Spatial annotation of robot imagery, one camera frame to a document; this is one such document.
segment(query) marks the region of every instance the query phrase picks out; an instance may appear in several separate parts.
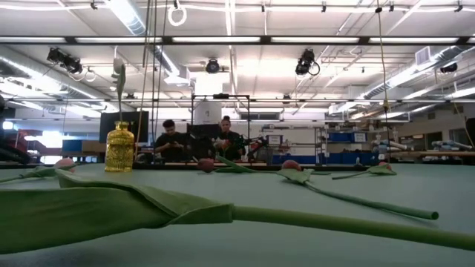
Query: stage light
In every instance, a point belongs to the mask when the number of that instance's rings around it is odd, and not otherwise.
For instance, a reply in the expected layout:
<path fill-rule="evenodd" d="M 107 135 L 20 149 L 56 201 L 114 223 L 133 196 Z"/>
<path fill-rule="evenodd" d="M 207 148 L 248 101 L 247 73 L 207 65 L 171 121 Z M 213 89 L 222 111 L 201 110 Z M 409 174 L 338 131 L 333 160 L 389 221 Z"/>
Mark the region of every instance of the stage light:
<path fill-rule="evenodd" d="M 450 65 L 448 65 L 448 66 L 441 67 L 441 68 L 440 68 L 440 72 L 441 72 L 441 73 L 453 73 L 454 71 L 457 70 L 457 68 L 459 68 L 459 66 L 457 65 L 457 63 L 453 63 L 453 64 L 450 64 Z"/>
<path fill-rule="evenodd" d="M 310 70 L 316 66 L 318 71 L 316 73 L 311 73 Z M 295 73 L 298 76 L 304 76 L 307 73 L 316 76 L 320 73 L 320 65 L 315 62 L 315 54 L 313 53 L 313 49 L 306 49 L 302 56 L 298 59 L 297 67 L 295 68 Z"/>
<path fill-rule="evenodd" d="M 217 63 L 217 59 L 210 59 L 206 64 L 206 72 L 210 74 L 218 73 L 220 71 L 220 65 Z"/>
<path fill-rule="evenodd" d="M 79 74 L 82 72 L 81 59 L 75 59 L 58 48 L 51 48 L 46 58 L 49 62 L 59 65 L 72 74 Z"/>

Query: green table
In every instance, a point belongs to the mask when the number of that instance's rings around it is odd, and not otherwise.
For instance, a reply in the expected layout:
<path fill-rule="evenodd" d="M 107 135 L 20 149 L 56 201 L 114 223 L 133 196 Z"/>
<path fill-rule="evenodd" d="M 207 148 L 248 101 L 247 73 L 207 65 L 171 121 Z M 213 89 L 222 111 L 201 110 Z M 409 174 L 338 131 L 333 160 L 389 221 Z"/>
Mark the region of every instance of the green table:
<path fill-rule="evenodd" d="M 262 208 L 329 214 L 475 234 L 475 168 L 394 165 L 395 177 L 331 180 L 320 188 L 368 200 L 437 210 L 437 221 L 417 220 L 315 194 L 274 174 L 134 171 L 106 174 L 104 165 L 76 168 L 84 176 L 152 185 Z M 2 170 L 1 177 L 27 170 Z M 58 188 L 54 179 L 9 182 L 0 188 Z M 472 266 L 475 253 L 434 245 L 254 222 L 173 225 L 58 248 L 0 255 L 2 267 L 66 266 Z"/>

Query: ceiling beam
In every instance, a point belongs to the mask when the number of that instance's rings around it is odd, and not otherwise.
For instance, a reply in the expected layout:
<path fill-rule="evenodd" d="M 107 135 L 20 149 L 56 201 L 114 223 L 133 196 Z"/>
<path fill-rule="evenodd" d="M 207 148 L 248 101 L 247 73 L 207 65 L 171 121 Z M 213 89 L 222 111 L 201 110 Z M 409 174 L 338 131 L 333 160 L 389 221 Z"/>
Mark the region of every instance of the ceiling beam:
<path fill-rule="evenodd" d="M 337 45 L 379 46 L 379 36 L 149 36 L 154 45 Z M 475 46 L 473 36 L 385 36 L 385 46 Z M 136 36 L 0 36 L 0 45 L 144 46 Z"/>

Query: air vent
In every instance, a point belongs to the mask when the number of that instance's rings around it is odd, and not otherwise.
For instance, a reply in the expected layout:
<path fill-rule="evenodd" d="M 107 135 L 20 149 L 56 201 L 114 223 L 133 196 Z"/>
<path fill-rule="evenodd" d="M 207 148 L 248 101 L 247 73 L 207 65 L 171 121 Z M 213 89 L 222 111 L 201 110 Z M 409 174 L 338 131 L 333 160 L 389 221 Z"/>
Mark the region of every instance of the air vent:
<path fill-rule="evenodd" d="M 279 112 L 275 113 L 250 113 L 248 116 L 247 113 L 241 113 L 240 114 L 240 119 L 245 119 L 247 120 L 248 117 L 251 120 L 279 120 L 281 117 L 281 114 Z"/>
<path fill-rule="evenodd" d="M 430 62 L 430 47 L 424 47 L 416 52 L 416 64 L 421 66 Z"/>

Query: rope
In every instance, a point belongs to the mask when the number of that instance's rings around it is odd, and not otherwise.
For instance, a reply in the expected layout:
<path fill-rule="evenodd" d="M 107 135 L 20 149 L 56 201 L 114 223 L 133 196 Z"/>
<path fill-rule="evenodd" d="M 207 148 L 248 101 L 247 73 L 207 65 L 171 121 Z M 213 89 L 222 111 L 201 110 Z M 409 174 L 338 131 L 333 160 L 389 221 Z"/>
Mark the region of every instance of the rope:
<path fill-rule="evenodd" d="M 166 18 L 167 18 L 167 9 L 165 9 L 165 14 L 163 14 L 163 30 L 162 30 L 162 36 L 165 35 L 165 30 L 166 30 Z M 155 24 L 157 24 L 157 14 L 155 13 Z M 162 61 L 163 61 L 163 52 L 165 51 L 165 46 L 162 44 L 162 47 L 160 48 L 161 49 L 161 53 L 160 53 L 160 66 L 159 66 L 159 69 L 158 69 L 158 88 L 157 88 L 157 111 L 155 112 L 155 117 L 158 117 L 158 109 L 160 107 L 160 86 L 161 86 L 161 80 L 162 80 Z M 154 131 L 154 134 L 157 133 L 157 124 L 155 124 L 155 129 L 152 129 L 152 131 Z"/>
<path fill-rule="evenodd" d="M 377 0 L 377 5 L 378 8 L 377 10 L 380 9 L 379 6 L 379 0 Z M 383 85 L 384 85 L 384 101 L 383 101 L 383 108 L 384 108 L 384 116 L 385 116 L 385 121 L 386 121 L 386 130 L 387 130 L 387 145 L 389 147 L 389 159 L 387 159 L 387 162 L 391 162 L 391 141 L 390 141 L 390 136 L 389 136 L 389 125 L 387 123 L 387 111 L 389 110 L 389 102 L 387 101 L 387 86 L 386 86 L 386 65 L 384 63 L 384 45 L 383 45 L 383 36 L 382 36 L 382 26 L 381 26 L 381 12 L 378 12 L 378 23 L 379 23 L 379 44 L 381 47 L 381 63 L 383 64 Z"/>
<path fill-rule="evenodd" d="M 150 24 L 149 12 L 151 6 L 151 0 L 148 0 L 147 16 L 145 20 L 145 45 L 143 47 L 143 56 L 142 56 L 142 67 L 145 67 L 145 72 L 143 74 L 143 84 L 142 84 L 142 99 L 140 100 L 140 112 L 139 112 L 139 129 L 137 130 L 137 141 L 135 142 L 135 154 L 134 158 L 137 158 L 139 151 L 139 139 L 140 139 L 140 128 L 142 127 L 142 109 L 143 109 L 143 98 L 145 95 L 145 82 L 147 78 L 147 69 L 148 69 L 148 26 Z"/>

